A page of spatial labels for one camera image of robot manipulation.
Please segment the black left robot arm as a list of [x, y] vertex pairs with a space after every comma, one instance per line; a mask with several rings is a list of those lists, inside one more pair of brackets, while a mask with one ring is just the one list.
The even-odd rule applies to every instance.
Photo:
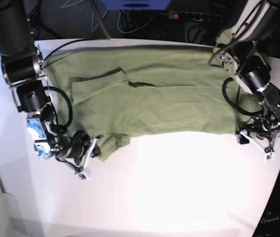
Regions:
[[271, 83], [270, 66], [256, 44], [272, 29], [279, 10], [280, 1], [259, 2], [235, 33], [221, 33], [207, 63], [204, 52], [194, 51], [196, 75], [191, 84], [129, 81], [131, 97], [120, 88], [113, 96], [110, 117], [103, 119], [98, 112], [106, 136], [100, 158], [107, 159], [131, 137], [144, 134], [230, 134], [238, 115], [248, 117], [248, 121], [237, 122], [239, 142], [248, 143], [252, 134], [267, 139], [264, 152], [270, 157], [280, 132], [280, 91]]

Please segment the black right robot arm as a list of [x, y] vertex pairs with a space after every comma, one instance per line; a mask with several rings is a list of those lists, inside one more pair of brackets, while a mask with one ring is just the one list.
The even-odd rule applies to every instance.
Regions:
[[47, 79], [44, 59], [20, 0], [0, 0], [0, 59], [15, 106], [27, 114], [26, 127], [37, 156], [53, 157], [79, 179], [89, 179], [88, 161], [100, 155], [98, 137], [84, 130], [67, 135], [73, 121], [72, 103], [63, 90], [42, 83]]

